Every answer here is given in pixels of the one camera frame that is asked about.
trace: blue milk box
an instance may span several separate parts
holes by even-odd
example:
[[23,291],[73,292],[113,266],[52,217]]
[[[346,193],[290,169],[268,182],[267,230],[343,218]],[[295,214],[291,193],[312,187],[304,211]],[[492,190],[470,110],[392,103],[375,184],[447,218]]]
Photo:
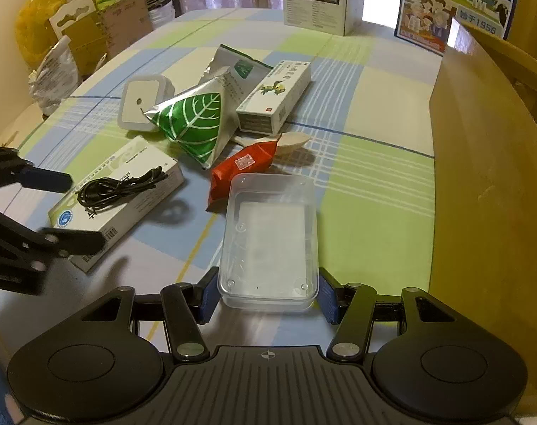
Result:
[[452,17],[506,38],[516,0],[401,0],[394,34],[443,54]]

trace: yellow plastic bag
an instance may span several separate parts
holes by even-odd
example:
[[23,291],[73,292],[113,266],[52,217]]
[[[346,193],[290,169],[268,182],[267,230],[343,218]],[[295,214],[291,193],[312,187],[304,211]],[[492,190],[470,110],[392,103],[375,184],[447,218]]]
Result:
[[18,49],[31,69],[37,69],[58,41],[48,19],[66,0],[28,0],[18,12],[15,38]]

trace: black cable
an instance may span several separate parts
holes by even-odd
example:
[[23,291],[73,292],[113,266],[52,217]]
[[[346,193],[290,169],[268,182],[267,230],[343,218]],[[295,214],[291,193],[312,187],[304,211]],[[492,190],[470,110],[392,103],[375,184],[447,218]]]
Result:
[[78,191],[78,203],[96,212],[109,207],[125,197],[142,193],[168,177],[162,166],[151,169],[144,176],[129,177],[123,181],[102,177],[86,183]]

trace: white label on red packet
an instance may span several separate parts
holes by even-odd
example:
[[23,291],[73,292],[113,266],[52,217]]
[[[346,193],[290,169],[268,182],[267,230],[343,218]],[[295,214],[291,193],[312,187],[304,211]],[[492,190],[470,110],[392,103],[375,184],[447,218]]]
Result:
[[242,156],[239,159],[235,160],[235,164],[237,165],[239,171],[248,168],[249,166],[252,166],[255,164],[255,160],[253,160],[253,157],[249,154],[246,154],[245,156]]

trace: blue round logo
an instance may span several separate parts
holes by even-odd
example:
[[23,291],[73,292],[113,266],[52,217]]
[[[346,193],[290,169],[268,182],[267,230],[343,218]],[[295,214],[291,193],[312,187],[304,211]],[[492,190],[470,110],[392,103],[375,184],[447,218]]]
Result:
[[73,214],[72,211],[66,210],[60,214],[58,217],[58,227],[65,227],[70,220],[72,220]]

